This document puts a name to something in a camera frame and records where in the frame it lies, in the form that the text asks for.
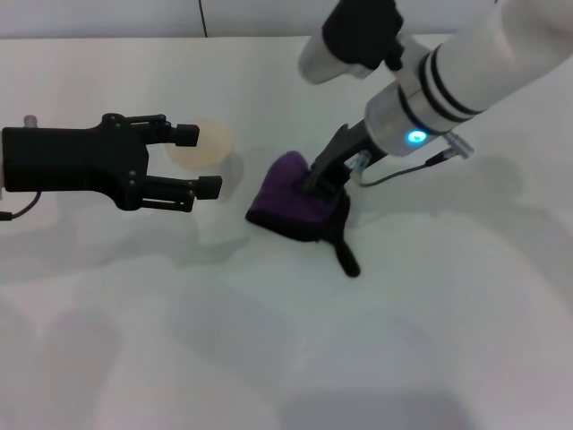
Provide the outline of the purple rag with black trim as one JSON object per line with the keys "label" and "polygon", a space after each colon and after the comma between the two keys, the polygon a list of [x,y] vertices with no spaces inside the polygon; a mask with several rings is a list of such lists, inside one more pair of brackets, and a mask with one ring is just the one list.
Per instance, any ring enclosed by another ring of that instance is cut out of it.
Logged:
{"label": "purple rag with black trim", "polygon": [[304,193],[302,185],[309,172],[299,152],[279,157],[269,167],[245,219],[298,242],[331,245],[347,277],[356,278],[361,268],[345,240],[351,200],[346,191],[329,202]]}

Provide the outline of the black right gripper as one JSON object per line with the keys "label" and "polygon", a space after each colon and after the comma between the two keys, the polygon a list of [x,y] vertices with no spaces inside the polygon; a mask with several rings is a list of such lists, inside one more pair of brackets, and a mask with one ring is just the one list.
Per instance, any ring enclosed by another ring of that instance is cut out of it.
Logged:
{"label": "black right gripper", "polygon": [[299,185],[299,192],[320,196],[323,200],[337,198],[344,192],[345,185],[350,180],[352,168],[349,168],[346,162],[363,151],[370,155],[367,167],[388,156],[373,141],[364,121],[352,127],[342,125],[311,164]]}

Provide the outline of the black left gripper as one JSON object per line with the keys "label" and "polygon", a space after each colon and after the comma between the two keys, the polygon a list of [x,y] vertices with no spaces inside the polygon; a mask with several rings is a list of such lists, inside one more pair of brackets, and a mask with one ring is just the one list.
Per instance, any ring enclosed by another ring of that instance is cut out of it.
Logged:
{"label": "black left gripper", "polygon": [[6,127],[2,130],[8,192],[104,194],[122,211],[191,212],[196,200],[217,200],[221,176],[176,179],[146,176],[147,145],[196,147],[198,125],[176,125],[163,114],[111,115],[88,129]]}

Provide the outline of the white paper cup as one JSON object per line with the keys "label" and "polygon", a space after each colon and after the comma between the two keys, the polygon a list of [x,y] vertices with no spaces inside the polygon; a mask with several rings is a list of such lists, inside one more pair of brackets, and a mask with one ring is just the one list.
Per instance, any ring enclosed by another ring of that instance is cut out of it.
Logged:
{"label": "white paper cup", "polygon": [[221,176],[219,199],[228,201],[244,177],[235,135],[222,120],[200,118],[193,122],[200,129],[197,145],[177,147],[166,143],[165,153],[176,166],[193,176]]}

